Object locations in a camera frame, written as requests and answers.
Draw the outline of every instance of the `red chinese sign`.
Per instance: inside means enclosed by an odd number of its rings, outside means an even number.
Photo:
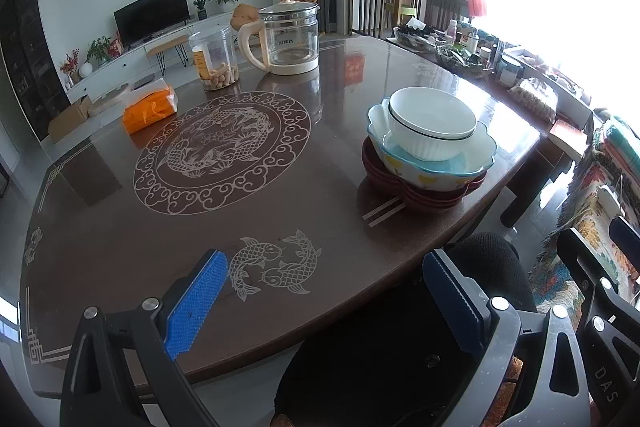
[[[344,55],[344,85],[351,86],[362,82],[364,73],[364,55],[351,53]]]

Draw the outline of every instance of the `television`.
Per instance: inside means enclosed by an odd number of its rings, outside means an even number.
[[[113,14],[123,46],[189,19],[187,0],[137,0]]]

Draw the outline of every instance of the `glass kettle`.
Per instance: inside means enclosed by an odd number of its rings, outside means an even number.
[[[300,74],[318,67],[318,5],[313,2],[280,0],[258,11],[260,20],[247,23],[238,32],[245,58],[256,68],[273,74]],[[262,60],[249,47],[249,37],[258,34]]]

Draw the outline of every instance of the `fish illustration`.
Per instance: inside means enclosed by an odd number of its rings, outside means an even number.
[[[285,243],[298,245],[301,250],[296,250],[296,255],[302,257],[299,263],[284,263],[280,261],[280,266],[270,268],[262,273],[260,280],[274,288],[286,288],[292,293],[309,293],[302,287],[302,283],[313,275],[318,265],[318,256],[322,253],[322,248],[316,250],[311,241],[300,230],[296,235],[290,235],[283,239]]]
[[[212,126],[217,132],[207,132]],[[259,160],[254,152],[260,149],[273,131],[269,116],[251,107],[212,111],[172,140],[158,167],[167,165],[172,171],[189,178],[215,174],[228,169],[236,160]]]
[[[241,240],[246,247],[239,250],[229,263],[229,279],[238,297],[245,301],[247,295],[258,293],[260,288],[244,282],[243,278],[249,277],[244,267],[258,265],[264,268],[265,261],[274,261],[282,255],[282,248],[271,243],[258,243],[253,237],[241,237]]]
[[[33,258],[36,256],[36,247],[38,246],[38,243],[41,239],[42,230],[40,229],[40,227],[37,227],[37,229],[34,230],[33,233],[31,233],[31,241],[29,243],[29,246],[27,247],[27,250],[24,251],[25,263],[31,264],[31,261],[33,261]]]

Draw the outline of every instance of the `red bowl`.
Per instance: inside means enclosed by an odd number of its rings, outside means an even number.
[[[406,206],[419,212],[443,212],[456,206],[462,198],[476,190],[486,176],[486,172],[475,180],[449,192],[437,192],[436,190],[423,190],[396,176],[386,169],[371,139],[367,136],[362,144],[362,164],[367,171],[370,183],[385,194],[400,196]]]

